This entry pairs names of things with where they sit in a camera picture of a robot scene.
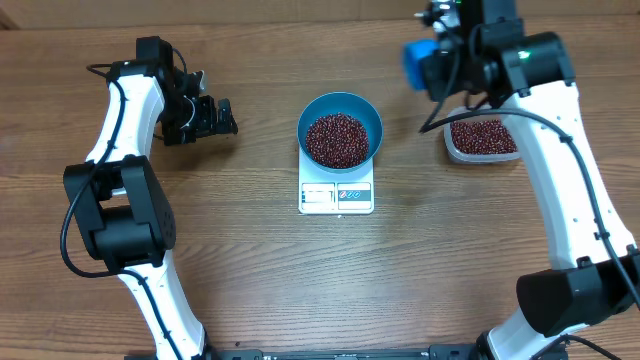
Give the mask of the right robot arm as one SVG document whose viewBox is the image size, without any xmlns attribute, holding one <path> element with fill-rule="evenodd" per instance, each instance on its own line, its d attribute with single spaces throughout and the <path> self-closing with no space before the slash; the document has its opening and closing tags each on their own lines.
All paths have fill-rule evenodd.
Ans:
<svg viewBox="0 0 640 360">
<path fill-rule="evenodd" d="M 639 302 L 639 249 L 615 211 L 585 134 L 575 71 L 561 38 L 527 34 L 512 1 L 432 1 L 435 38 L 405 48 L 412 86 L 437 104 L 459 93 L 499 118 L 535 192 L 550 268 L 519 278 L 518 307 L 467 349 L 471 359 L 562 359 L 566 343 Z"/>
</svg>

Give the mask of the blue plastic measuring scoop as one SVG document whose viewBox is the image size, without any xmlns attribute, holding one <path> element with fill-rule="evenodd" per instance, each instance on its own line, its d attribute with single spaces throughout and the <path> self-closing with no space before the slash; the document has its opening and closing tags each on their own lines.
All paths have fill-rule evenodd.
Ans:
<svg viewBox="0 0 640 360">
<path fill-rule="evenodd" d="M 435 40 L 423 39 L 406 43 L 403 47 L 403 66 L 409 84 L 416 91 L 427 90 L 421 62 L 439 49 Z"/>
</svg>

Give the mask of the red beans in bowl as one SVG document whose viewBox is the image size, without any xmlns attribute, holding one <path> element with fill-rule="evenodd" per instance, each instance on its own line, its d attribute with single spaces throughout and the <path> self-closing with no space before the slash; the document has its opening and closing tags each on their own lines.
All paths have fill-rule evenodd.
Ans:
<svg viewBox="0 0 640 360">
<path fill-rule="evenodd" d="M 344 113 L 319 117 L 309 127 L 305 144 L 313 161 L 333 169 L 360 165 L 369 152 L 365 127 L 358 119 Z"/>
</svg>

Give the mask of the clear plastic container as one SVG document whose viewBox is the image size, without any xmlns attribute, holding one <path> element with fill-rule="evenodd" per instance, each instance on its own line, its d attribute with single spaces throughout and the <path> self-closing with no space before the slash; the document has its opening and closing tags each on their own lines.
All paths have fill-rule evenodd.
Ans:
<svg viewBox="0 0 640 360">
<path fill-rule="evenodd" d="M 500 120 L 500 116 L 490 116 L 490 115 L 481 115 L 475 116 L 469 119 L 463 119 L 459 121 L 463 122 L 476 122 L 476 121 L 484 121 L 484 120 Z M 444 126 L 444 142 L 449 153 L 450 159 L 459 164 L 467 164 L 467 165 L 485 165 L 485 164 L 496 164 L 496 163 L 505 163 L 509 161 L 518 160 L 520 158 L 520 154 L 518 151 L 510 154 L 501 154 L 501 155 L 470 155 L 464 154 L 457 150 L 452 142 L 451 130 L 450 126 L 452 123 L 446 124 Z"/>
</svg>

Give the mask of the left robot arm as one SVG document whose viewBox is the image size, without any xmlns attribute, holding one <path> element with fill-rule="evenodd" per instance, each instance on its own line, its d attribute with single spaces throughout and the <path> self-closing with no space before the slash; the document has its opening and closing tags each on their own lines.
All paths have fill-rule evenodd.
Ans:
<svg viewBox="0 0 640 360">
<path fill-rule="evenodd" d="M 68 253 L 75 223 L 89 256 L 105 265 L 99 277 L 116 277 L 129 289 L 154 339 L 154 358 L 214 359 L 176 271 L 176 221 L 149 157 L 155 139 L 173 146 L 236 134 L 230 102 L 207 95 L 205 73 L 188 71 L 181 53 L 158 36 L 137 39 L 132 60 L 87 69 L 105 79 L 109 106 L 94 148 L 63 174 L 63 262 L 90 277 Z"/>
</svg>

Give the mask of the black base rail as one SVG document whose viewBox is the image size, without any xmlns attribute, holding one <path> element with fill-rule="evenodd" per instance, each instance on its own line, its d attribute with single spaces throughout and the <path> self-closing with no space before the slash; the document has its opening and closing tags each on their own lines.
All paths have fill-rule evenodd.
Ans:
<svg viewBox="0 0 640 360">
<path fill-rule="evenodd" d="M 216 351 L 208 346 L 203 355 L 194 359 L 205 360 L 489 360 L 473 344 L 431 345 L 427 349 L 386 349 L 365 352 L 310 351 L 262 352 L 260 350 Z"/>
</svg>

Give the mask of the teal metal bowl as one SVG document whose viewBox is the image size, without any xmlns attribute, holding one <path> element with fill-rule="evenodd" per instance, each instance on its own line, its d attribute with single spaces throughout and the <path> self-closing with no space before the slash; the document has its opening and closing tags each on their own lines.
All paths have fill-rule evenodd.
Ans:
<svg viewBox="0 0 640 360">
<path fill-rule="evenodd" d="M 363 167 L 375 157 L 383 138 L 379 112 L 365 98 L 349 92 L 331 92 L 314 99 L 297 124 L 302 156 L 333 173 Z"/>
</svg>

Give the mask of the white digital kitchen scale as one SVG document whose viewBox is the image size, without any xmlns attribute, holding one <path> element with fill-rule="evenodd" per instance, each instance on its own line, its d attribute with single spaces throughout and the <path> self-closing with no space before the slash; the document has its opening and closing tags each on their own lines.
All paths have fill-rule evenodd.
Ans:
<svg viewBox="0 0 640 360">
<path fill-rule="evenodd" d="M 305 215 L 367 215 L 375 208 L 370 158 L 349 169 L 323 168 L 299 153 L 298 210 Z"/>
</svg>

